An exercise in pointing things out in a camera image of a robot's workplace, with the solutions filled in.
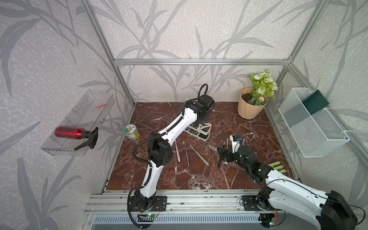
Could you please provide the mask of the pink toothbrush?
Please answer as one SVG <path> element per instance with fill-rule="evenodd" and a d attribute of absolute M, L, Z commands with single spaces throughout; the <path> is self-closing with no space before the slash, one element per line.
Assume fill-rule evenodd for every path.
<path fill-rule="evenodd" d="M 177 142 L 175 141 L 174 144 L 175 144 L 175 151 L 176 151 L 177 161 L 180 163 L 181 162 L 181 158 L 180 158 L 180 154 L 179 154 Z"/>

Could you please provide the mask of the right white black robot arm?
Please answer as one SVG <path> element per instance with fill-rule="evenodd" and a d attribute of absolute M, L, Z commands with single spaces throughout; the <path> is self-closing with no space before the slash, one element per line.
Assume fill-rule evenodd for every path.
<path fill-rule="evenodd" d="M 220 163 L 237 164 L 262 187 L 256 199 L 261 210 L 272 207 L 288 212 L 319 230 L 353 230 L 361 224 L 352 210 L 354 205 L 340 193 L 317 190 L 285 176 L 260 162 L 249 146 L 240 146 L 236 152 L 222 147 L 217 151 Z"/>

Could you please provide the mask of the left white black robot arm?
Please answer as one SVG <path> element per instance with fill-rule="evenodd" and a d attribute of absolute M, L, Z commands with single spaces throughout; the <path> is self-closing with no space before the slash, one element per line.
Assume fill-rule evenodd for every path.
<path fill-rule="evenodd" d="M 176 139 L 191 124 L 205 120 L 213 105 L 214 99 L 207 94 L 187 100 L 173 122 L 159 132 L 152 132 L 147 140 L 133 148 L 132 157 L 148 165 L 142 185 L 131 189 L 133 198 L 141 205 L 149 206 L 153 202 L 162 170 L 173 158 L 172 145 Z M 136 155 L 138 148 L 145 143 L 148 144 L 148 159 Z"/>

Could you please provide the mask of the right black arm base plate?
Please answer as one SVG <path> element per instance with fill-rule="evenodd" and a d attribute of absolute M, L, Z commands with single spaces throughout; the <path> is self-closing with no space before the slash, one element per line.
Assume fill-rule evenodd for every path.
<path fill-rule="evenodd" d="M 276 209 L 271 204 L 256 195 L 243 195 L 240 200 L 240 204 L 245 211 L 275 211 Z"/>

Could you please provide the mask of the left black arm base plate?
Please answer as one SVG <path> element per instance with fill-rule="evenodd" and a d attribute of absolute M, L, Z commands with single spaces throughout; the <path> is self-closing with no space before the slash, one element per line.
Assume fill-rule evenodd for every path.
<path fill-rule="evenodd" d="M 167 196 L 155 196 L 142 202 L 136 196 L 131 196 L 128 205 L 129 210 L 133 212 L 141 211 L 166 211 Z"/>

